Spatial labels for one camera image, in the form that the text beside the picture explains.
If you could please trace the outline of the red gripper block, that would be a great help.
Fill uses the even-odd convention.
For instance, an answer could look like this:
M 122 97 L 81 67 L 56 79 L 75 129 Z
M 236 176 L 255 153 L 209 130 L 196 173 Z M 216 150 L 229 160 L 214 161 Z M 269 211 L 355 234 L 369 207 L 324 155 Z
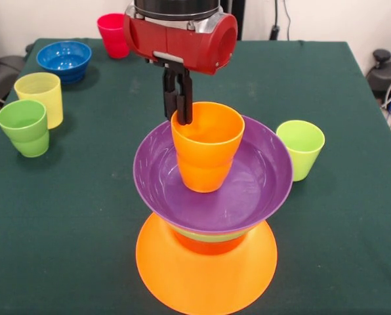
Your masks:
M 126 42 L 137 55 L 157 61 L 159 58 L 181 62 L 185 68 L 213 75 L 225 67 L 232 57 L 237 41 L 237 21 L 231 14 L 216 13 L 196 22 L 202 30 L 172 28 L 149 20 L 124 17 Z M 179 85 L 177 95 L 175 82 Z M 177 110 L 180 125 L 192 122 L 193 89 L 188 70 L 163 72 L 165 117 L 170 120 Z

